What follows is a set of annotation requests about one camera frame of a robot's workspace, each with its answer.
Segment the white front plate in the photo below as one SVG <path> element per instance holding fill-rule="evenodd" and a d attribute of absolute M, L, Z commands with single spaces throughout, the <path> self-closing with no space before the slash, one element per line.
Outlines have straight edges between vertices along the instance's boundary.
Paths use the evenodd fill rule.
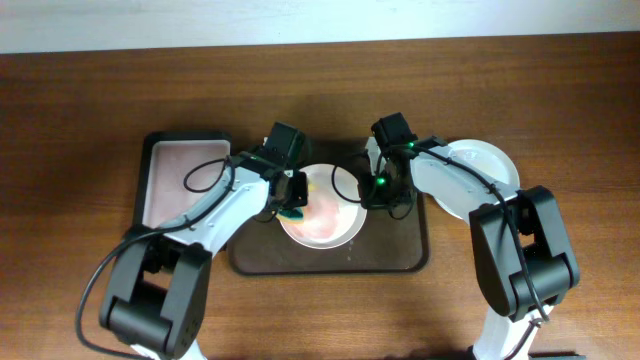
<path fill-rule="evenodd" d="M 516 197 L 520 178 L 512 160 L 498 147 L 474 139 L 463 139 L 432 151 L 473 168 L 485 180 L 494 183 L 504 200 Z M 468 221 L 468 214 L 484 203 L 497 204 L 498 199 L 477 178 L 455 167 L 454 172 L 464 176 L 464 188 L 455 186 L 446 192 L 445 200 L 433 195 L 436 203 L 450 215 Z"/>

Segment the green yellow sponge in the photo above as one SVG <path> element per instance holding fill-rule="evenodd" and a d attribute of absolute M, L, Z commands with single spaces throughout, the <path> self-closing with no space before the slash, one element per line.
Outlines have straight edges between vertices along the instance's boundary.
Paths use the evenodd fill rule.
<path fill-rule="evenodd" d="M 285 223 L 301 223 L 304 221 L 304 211 L 301 208 L 280 209 L 276 218 Z"/>

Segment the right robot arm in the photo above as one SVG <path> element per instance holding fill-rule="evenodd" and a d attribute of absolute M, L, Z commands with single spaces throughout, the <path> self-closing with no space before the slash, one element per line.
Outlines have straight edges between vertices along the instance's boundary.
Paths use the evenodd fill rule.
<path fill-rule="evenodd" d="M 372 127 L 370 161 L 359 176 L 360 205 L 386 210 L 428 194 L 471 233 L 476 279 L 489 305 L 475 359 L 527 359 L 549 313 L 580 280 L 580 269 L 553 193 L 502 182 L 455 156 L 436 136 L 421 140 L 400 113 Z"/>

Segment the pink plate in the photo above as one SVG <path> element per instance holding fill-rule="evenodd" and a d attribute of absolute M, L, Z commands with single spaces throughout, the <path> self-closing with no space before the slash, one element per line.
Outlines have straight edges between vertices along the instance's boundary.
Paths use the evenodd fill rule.
<path fill-rule="evenodd" d="M 358 181 L 343 168 L 331 164 L 313 164 L 301 169 L 307 174 L 308 203 L 301 209 L 301 223 L 280 222 L 285 233 L 298 244 L 318 250 L 339 247 L 352 240 L 363 227 L 367 210 L 359 202 L 340 197 L 358 197 Z"/>

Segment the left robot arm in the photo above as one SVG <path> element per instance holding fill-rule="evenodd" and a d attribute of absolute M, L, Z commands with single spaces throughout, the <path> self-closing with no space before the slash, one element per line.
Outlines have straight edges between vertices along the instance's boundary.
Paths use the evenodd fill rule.
<path fill-rule="evenodd" d="M 114 265 L 99 323 L 130 359 L 180 359 L 194 351 L 214 256 L 252 217 L 307 203 L 298 158 L 304 134 L 275 123 L 267 140 L 225 158 L 219 179 L 190 209 L 156 228 L 132 227 L 106 258 Z"/>

